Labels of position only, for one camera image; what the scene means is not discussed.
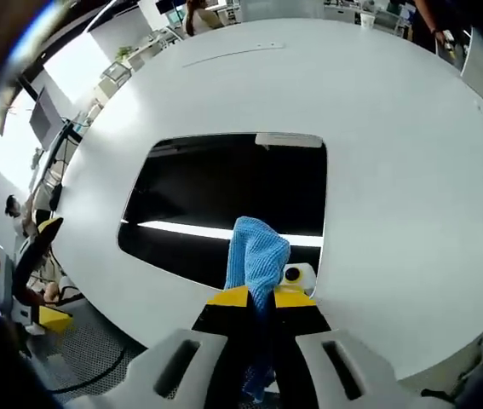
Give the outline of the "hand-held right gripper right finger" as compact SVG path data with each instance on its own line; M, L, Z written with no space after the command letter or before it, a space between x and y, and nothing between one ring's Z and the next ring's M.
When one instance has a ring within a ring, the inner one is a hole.
M273 369L284 408L412 408L391 365L345 331L333 330L300 291L275 291Z

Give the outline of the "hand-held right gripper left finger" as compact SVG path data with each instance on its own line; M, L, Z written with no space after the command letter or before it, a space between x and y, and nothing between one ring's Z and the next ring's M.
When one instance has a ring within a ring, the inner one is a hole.
M111 408L235 408L250 347L250 294L214 295L193 327L178 329L135 358L108 393Z

